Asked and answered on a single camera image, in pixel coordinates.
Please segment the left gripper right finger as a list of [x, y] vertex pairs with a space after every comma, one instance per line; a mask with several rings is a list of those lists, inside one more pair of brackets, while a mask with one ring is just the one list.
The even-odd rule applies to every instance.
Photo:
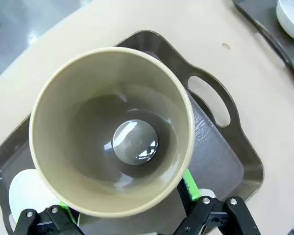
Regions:
[[240, 197], [220, 201], [202, 195], [186, 170], [177, 186], [186, 217], [174, 231], [175, 235], [201, 235], [209, 228], [218, 228], [223, 235], [259, 235], [260, 231]]

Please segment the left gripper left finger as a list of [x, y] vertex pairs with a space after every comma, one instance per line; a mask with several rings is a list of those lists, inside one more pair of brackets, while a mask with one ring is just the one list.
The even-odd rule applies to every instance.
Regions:
[[42, 212], [25, 209], [14, 230], [15, 235], [81, 235], [80, 212], [65, 203], [51, 205]]

